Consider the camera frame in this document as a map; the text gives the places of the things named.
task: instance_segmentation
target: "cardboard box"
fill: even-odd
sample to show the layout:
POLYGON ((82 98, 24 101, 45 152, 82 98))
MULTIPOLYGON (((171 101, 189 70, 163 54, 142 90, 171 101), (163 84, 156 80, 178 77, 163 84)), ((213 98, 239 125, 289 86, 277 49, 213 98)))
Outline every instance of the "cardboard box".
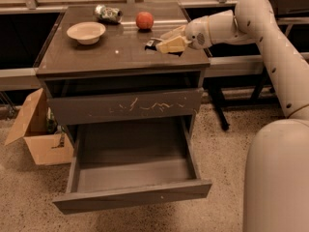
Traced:
POLYGON ((5 145, 23 137, 36 165, 70 163, 73 147, 65 134, 64 147, 61 133, 46 134, 46 95, 43 89, 30 94, 21 106, 5 145))

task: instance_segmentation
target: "open drawer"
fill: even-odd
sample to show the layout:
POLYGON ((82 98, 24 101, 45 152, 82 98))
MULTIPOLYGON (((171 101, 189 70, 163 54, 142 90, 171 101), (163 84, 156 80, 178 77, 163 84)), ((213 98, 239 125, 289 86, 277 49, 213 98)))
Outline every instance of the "open drawer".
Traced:
POLYGON ((206 197, 183 117, 79 125, 64 213, 206 197))

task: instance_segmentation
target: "drawer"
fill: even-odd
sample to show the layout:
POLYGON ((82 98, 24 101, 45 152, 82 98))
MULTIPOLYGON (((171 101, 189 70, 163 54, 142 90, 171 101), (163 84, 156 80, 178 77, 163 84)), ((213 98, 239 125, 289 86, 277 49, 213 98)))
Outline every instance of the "drawer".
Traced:
POLYGON ((204 198, 183 117, 78 126, 64 214, 204 198))
POLYGON ((48 99, 61 125, 196 114, 202 88, 48 99))
POLYGON ((201 86, 204 74, 196 70, 121 72, 107 76, 47 79, 44 83, 49 98, 71 98, 93 95, 183 90, 201 86))

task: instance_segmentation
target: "gray cabinet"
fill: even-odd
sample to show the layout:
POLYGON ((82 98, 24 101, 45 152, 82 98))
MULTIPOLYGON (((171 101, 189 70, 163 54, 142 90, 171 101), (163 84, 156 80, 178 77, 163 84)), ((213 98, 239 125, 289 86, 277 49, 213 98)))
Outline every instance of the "gray cabinet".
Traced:
POLYGON ((185 23, 177 4, 117 6, 123 24, 108 25, 94 45, 65 36, 78 20, 94 20, 93 6, 69 8, 37 72, 74 145, 67 191, 54 200, 65 214, 203 198, 211 188, 190 143, 207 56, 192 49, 182 57, 145 51, 149 37, 185 23), (140 32, 134 15, 145 10, 157 26, 140 32), (116 49, 121 53, 111 61, 116 49))

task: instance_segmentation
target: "white bowl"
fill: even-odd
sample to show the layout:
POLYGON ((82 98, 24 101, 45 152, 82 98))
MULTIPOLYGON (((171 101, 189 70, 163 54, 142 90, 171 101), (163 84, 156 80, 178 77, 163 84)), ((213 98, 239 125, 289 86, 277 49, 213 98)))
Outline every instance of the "white bowl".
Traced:
POLYGON ((97 22, 81 22, 68 29, 70 38, 78 40, 81 44, 97 43, 99 37, 105 32, 104 25, 97 22))

